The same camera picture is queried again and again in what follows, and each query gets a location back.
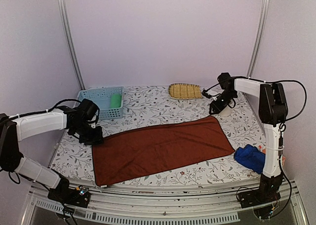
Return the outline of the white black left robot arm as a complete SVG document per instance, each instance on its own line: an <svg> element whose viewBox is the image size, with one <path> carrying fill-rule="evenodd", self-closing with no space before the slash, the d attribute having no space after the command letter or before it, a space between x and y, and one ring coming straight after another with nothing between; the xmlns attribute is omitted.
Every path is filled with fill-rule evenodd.
<svg viewBox="0 0 316 225"><path fill-rule="evenodd" d="M68 107L66 99L46 110L15 115L0 115L0 168L43 184L62 202L74 197L69 181L48 168L57 136L66 131L84 145L103 142L97 126L100 109L91 100L77 101Z"/></svg>

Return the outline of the green microfiber towel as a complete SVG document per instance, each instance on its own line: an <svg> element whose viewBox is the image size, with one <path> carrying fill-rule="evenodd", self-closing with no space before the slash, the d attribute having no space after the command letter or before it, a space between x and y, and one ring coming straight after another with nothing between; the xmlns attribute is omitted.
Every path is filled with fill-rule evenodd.
<svg viewBox="0 0 316 225"><path fill-rule="evenodd" d="M121 107L122 95L115 93L110 98L110 109L116 109Z"/></svg>

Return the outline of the brown towel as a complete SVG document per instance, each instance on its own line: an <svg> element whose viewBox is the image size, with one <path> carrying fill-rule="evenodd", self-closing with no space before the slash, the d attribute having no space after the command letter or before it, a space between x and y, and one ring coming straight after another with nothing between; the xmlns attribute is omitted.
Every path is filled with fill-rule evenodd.
<svg viewBox="0 0 316 225"><path fill-rule="evenodd" d="M110 186L234 153L213 116L132 129L92 146L95 183Z"/></svg>

